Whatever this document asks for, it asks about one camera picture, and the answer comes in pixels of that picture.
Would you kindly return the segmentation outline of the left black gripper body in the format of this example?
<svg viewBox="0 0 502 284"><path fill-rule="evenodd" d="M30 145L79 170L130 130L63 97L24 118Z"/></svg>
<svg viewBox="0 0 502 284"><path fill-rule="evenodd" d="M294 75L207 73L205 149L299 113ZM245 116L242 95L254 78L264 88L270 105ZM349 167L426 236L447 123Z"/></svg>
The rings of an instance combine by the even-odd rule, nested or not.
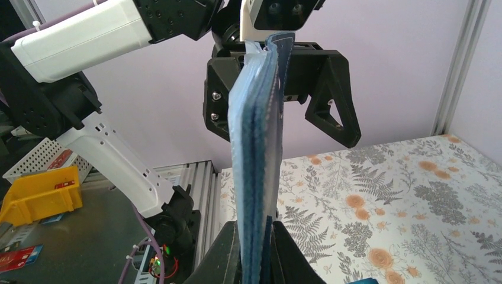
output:
<svg viewBox="0 0 502 284"><path fill-rule="evenodd" d="M292 48L285 84L285 102L309 104L318 75L327 56L341 54L324 50L317 43L296 43ZM229 92L244 65L242 42L216 44L207 63L202 114L207 130L229 140L227 111Z"/></svg>

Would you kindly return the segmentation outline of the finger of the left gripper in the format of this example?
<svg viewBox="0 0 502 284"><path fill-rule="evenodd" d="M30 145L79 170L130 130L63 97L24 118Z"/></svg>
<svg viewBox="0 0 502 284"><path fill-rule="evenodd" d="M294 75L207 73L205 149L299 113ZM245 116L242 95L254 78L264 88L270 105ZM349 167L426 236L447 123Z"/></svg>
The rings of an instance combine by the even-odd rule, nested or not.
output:
<svg viewBox="0 0 502 284"><path fill-rule="evenodd" d="M320 70L305 118L348 149L362 137L352 99L348 60L329 55Z"/></svg>

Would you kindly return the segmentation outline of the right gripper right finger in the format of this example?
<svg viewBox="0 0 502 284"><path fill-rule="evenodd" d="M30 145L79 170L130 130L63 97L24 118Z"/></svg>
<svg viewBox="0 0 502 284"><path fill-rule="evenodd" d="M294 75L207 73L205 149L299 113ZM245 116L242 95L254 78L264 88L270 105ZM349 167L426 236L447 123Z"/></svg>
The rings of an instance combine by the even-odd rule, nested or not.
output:
<svg viewBox="0 0 502 284"><path fill-rule="evenodd" d="M325 283L311 267L283 223L274 221L272 226L272 283Z"/></svg>

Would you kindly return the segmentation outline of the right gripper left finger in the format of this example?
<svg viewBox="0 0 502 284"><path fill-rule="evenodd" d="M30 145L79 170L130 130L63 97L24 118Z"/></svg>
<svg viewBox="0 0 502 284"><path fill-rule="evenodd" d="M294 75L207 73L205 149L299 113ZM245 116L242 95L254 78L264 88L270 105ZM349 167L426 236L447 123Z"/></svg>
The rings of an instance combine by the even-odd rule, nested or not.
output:
<svg viewBox="0 0 502 284"><path fill-rule="evenodd" d="M203 260L185 283L239 283L240 243L235 221L224 224Z"/></svg>

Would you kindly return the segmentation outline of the blue card holder wallet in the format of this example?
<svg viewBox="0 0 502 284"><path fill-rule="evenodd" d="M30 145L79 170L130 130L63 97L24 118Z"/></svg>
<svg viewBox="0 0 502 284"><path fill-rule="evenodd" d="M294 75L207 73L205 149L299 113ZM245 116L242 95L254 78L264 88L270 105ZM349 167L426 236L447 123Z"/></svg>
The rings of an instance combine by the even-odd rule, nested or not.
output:
<svg viewBox="0 0 502 284"><path fill-rule="evenodd" d="M283 152L284 92L295 33L245 42L228 124L242 283L271 281L271 237Z"/></svg>

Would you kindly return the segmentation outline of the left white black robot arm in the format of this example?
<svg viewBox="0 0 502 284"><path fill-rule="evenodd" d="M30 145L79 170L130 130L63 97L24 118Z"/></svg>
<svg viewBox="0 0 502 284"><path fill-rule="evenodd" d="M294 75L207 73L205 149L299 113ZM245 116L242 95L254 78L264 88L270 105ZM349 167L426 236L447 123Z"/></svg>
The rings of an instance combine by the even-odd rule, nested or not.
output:
<svg viewBox="0 0 502 284"><path fill-rule="evenodd" d="M221 50L299 30L322 1L93 1L1 42L1 94L15 120L106 176L161 244L192 242L193 201L136 155L101 111L85 69L185 35L211 32Z"/></svg>

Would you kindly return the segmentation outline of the red card on bench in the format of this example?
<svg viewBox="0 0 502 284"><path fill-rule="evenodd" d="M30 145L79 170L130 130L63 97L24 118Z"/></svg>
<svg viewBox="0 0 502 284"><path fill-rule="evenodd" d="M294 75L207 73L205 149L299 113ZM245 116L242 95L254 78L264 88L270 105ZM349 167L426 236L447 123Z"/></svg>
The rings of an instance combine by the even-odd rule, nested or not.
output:
<svg viewBox="0 0 502 284"><path fill-rule="evenodd" d="M1 273L21 269L36 262L43 249L42 244L1 253Z"/></svg>

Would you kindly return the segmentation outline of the floral patterned table mat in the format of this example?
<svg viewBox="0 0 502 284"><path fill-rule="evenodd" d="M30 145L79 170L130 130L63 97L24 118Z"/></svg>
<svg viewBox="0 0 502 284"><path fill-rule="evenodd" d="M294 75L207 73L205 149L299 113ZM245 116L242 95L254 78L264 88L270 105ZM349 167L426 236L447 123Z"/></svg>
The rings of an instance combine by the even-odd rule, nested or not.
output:
<svg viewBox="0 0 502 284"><path fill-rule="evenodd" d="M278 218L327 283L501 282L501 167L450 134L285 159Z"/></svg>

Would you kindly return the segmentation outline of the yellow plastic bin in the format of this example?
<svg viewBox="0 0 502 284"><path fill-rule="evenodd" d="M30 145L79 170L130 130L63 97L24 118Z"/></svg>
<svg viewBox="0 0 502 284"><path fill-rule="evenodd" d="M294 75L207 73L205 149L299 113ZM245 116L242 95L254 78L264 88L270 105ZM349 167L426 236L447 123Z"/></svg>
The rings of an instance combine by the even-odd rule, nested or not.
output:
<svg viewBox="0 0 502 284"><path fill-rule="evenodd" d="M1 206L1 222L15 227L74 211L83 206L77 166L15 180Z"/></svg>

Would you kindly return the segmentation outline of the white perforated basket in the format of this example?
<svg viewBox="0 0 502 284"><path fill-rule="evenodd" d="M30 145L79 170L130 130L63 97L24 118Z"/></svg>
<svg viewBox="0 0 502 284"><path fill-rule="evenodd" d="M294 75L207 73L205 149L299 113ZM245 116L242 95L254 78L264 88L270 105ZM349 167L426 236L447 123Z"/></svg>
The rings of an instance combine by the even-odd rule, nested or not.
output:
<svg viewBox="0 0 502 284"><path fill-rule="evenodd" d="M69 166L78 167L80 182L85 180L92 169L92 165L78 154L62 147L56 141L45 138L7 170L2 177L13 183L22 176Z"/></svg>

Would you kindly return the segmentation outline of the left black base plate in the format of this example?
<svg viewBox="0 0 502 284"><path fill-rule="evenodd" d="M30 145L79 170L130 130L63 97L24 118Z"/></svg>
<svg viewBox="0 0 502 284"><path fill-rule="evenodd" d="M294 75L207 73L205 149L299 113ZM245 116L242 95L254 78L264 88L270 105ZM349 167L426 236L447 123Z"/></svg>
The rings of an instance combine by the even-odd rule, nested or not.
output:
<svg viewBox="0 0 502 284"><path fill-rule="evenodd" d="M189 246L181 248L176 241L169 246L163 246L165 269L165 283L184 283L195 269L197 256L197 242L201 213L193 210L189 216L187 227L191 233ZM146 246L145 252L137 272L136 283L158 283L159 279L150 273L150 261L156 258L156 251L151 246Z"/></svg>

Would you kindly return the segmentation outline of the aluminium rail frame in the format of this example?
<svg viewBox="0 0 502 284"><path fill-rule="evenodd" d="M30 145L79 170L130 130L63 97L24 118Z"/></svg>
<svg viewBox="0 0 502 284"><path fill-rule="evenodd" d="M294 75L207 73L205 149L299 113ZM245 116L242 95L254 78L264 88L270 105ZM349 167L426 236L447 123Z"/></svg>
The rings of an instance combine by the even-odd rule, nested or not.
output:
<svg viewBox="0 0 502 284"><path fill-rule="evenodd" d="M217 194L220 177L211 160L155 168L160 176L185 188L191 185L194 209L201 213L195 267L198 267L218 234Z"/></svg>

